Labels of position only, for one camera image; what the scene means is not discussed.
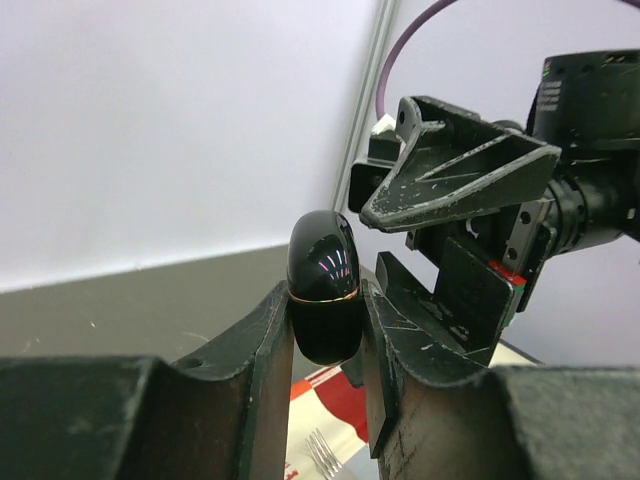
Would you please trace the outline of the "black oval earbud case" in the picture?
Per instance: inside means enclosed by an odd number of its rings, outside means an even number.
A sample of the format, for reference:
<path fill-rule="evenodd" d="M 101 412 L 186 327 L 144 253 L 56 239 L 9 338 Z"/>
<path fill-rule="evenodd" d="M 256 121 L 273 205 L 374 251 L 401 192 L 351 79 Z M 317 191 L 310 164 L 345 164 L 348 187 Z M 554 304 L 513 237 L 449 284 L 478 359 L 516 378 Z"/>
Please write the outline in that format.
<path fill-rule="evenodd" d="M 364 322 L 361 269 L 353 231 L 333 210 L 303 215 L 287 252 L 289 313 L 302 354 L 321 366 L 357 352 Z"/>

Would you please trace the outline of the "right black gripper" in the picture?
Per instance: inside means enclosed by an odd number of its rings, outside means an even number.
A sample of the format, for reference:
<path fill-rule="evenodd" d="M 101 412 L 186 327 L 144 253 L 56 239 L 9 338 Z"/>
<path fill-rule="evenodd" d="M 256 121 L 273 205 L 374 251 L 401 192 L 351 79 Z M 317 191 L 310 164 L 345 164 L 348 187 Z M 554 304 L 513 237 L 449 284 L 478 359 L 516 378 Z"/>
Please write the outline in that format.
<path fill-rule="evenodd" d="M 401 99 L 395 132 L 404 147 L 359 219 L 385 233 L 412 230 L 407 246 L 439 272 L 429 291 L 385 251 L 376 278 L 407 320 L 487 366 L 556 240 L 557 201 L 537 199 L 561 150 L 429 96 Z"/>

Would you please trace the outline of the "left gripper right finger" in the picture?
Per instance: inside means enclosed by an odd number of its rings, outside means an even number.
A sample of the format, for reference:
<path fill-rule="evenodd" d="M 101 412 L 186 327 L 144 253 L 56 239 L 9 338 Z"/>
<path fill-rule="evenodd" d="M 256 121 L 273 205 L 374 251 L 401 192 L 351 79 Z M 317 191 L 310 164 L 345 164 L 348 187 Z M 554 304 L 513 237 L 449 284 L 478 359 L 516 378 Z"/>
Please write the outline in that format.
<path fill-rule="evenodd" d="M 635 479 L 635 368 L 484 367 L 365 282 L 369 448 L 383 479 Z"/>

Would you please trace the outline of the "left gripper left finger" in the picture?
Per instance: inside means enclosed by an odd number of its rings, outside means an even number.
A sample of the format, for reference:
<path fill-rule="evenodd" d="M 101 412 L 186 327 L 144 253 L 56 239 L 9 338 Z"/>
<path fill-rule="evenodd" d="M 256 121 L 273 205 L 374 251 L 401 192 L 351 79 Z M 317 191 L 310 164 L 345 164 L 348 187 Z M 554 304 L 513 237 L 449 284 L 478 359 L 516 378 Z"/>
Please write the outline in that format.
<path fill-rule="evenodd" d="M 173 363 L 154 356 L 1 362 L 5 479 L 280 479 L 293 360 L 278 284 Z"/>

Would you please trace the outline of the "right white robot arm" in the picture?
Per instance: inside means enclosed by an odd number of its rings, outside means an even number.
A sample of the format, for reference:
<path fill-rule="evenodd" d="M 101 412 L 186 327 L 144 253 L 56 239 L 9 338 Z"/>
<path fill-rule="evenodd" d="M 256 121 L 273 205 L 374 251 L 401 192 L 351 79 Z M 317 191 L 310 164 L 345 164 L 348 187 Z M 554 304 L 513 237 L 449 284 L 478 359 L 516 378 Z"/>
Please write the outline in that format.
<path fill-rule="evenodd" d="M 438 270 L 428 289 L 381 253 L 389 302 L 487 363 L 549 259 L 639 235 L 638 52 L 547 58 L 525 125 L 403 98 L 396 127 L 353 166 L 348 206 Z"/>

